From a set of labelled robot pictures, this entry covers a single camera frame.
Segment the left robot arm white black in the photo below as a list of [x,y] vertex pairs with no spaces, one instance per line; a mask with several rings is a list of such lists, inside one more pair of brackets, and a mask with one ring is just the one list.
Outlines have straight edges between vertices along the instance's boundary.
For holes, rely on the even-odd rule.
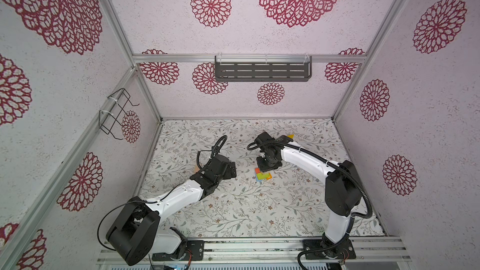
[[220,182],[235,177],[235,163],[219,154],[171,191],[147,200],[131,198],[118,206],[121,211],[106,233],[106,241],[111,245],[108,249],[116,251],[128,266],[155,254],[165,254],[174,260],[191,259],[187,237],[175,227],[160,229],[160,224],[211,195]]

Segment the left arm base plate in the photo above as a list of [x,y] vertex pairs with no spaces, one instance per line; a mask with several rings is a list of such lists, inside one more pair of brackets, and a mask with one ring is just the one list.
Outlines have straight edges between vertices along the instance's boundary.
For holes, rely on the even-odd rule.
[[152,261],[202,261],[204,257],[205,241],[189,240],[181,243],[179,249],[172,254],[154,253],[151,255]]

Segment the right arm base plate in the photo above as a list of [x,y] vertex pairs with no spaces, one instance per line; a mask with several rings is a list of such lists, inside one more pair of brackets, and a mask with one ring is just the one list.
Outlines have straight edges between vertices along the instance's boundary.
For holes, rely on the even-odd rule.
[[305,258],[307,260],[320,259],[356,259],[356,253],[352,242],[347,239],[341,244],[324,251],[319,251],[325,247],[332,246],[333,243],[322,239],[304,239],[302,240],[303,250],[307,251]]

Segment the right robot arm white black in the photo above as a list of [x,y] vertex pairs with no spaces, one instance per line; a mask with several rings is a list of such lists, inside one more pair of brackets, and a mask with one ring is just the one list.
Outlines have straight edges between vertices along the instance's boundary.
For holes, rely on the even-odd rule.
[[261,133],[247,145],[249,151],[256,149],[262,153],[262,156],[256,158],[260,171],[276,170],[287,162],[323,183],[325,203],[330,209],[323,237],[327,245],[345,242],[355,218],[372,217],[372,202],[352,162],[330,161],[301,147],[290,137],[280,136],[275,139],[267,132]]

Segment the green wood block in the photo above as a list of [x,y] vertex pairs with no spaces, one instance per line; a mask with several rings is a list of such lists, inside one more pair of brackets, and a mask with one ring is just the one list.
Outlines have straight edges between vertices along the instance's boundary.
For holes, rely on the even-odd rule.
[[272,179],[272,176],[270,173],[267,173],[267,172],[260,172],[260,173],[257,173],[257,178],[259,181],[264,181],[264,180],[270,180]]

